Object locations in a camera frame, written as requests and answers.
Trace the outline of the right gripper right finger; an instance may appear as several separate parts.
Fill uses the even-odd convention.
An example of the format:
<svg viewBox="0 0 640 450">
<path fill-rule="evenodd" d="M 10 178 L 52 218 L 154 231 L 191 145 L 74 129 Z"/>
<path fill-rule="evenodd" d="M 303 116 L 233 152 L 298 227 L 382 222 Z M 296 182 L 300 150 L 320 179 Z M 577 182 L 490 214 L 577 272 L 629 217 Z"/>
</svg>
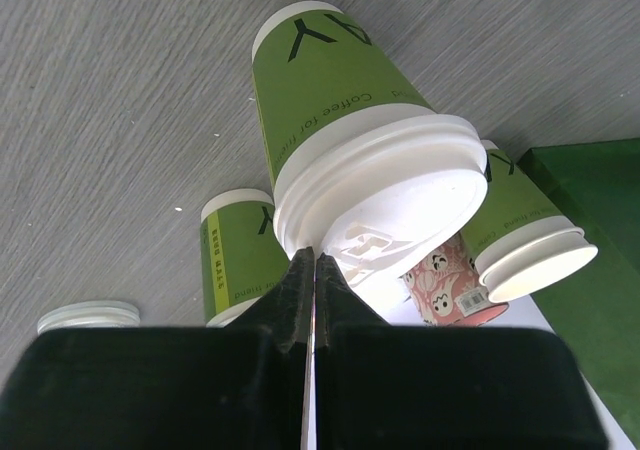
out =
<svg viewBox="0 0 640 450">
<path fill-rule="evenodd" d="M 604 449 L 576 360 L 555 334 L 392 326 L 316 263 L 321 449 Z"/>
</svg>

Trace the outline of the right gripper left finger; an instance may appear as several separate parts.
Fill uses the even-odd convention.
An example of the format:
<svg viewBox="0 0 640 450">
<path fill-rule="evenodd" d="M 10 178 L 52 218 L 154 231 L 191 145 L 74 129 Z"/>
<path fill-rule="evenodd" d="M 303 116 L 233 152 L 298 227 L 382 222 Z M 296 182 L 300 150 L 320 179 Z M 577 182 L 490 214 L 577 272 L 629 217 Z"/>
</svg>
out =
<svg viewBox="0 0 640 450">
<path fill-rule="evenodd" d="M 5 449 L 298 449 L 315 256 L 221 327 L 57 329 L 1 394 Z"/>
</svg>

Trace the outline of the green paper cup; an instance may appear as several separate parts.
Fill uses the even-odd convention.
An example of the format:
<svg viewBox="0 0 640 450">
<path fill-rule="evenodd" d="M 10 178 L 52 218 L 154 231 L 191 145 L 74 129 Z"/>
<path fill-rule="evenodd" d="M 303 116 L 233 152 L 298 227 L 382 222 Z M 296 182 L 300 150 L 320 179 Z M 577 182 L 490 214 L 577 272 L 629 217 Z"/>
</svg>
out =
<svg viewBox="0 0 640 450">
<path fill-rule="evenodd" d="M 200 245 L 205 322 L 225 326 L 281 279 L 289 259 L 273 230 L 272 198 L 236 189 L 209 200 L 201 211 Z"/>
<path fill-rule="evenodd" d="M 395 104 L 410 106 L 402 117 L 433 111 L 360 25 L 320 1 L 290 4 L 267 19 L 253 42 L 252 76 L 272 182 L 307 139 L 318 137 L 310 148 L 321 154 L 370 128 L 360 117 L 353 129 L 328 131 L 351 114 Z"/>
</svg>

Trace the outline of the green paper cups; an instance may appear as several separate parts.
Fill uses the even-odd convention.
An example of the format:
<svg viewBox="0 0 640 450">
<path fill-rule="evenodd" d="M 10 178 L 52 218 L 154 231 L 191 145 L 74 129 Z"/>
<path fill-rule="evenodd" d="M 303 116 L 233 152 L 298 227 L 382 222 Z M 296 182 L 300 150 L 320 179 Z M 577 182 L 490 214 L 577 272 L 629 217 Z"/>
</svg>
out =
<svg viewBox="0 0 640 450">
<path fill-rule="evenodd" d="M 598 254 L 576 226 L 493 142 L 486 155 L 486 197 L 461 238 L 493 303 L 544 289 Z"/>
</svg>

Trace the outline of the white plastic cup lid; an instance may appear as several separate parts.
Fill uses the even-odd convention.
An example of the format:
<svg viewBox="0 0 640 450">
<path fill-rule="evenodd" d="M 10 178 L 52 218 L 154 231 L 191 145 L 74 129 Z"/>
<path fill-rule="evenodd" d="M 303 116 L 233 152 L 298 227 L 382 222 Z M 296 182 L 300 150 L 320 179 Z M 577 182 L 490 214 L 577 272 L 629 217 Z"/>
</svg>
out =
<svg viewBox="0 0 640 450">
<path fill-rule="evenodd" d="M 334 122 L 287 159 L 274 187 L 273 228 L 287 255 L 333 257 L 347 284 L 378 311 L 396 279 L 445 243 L 487 193 L 476 129 L 445 114 L 349 134 Z"/>
</svg>

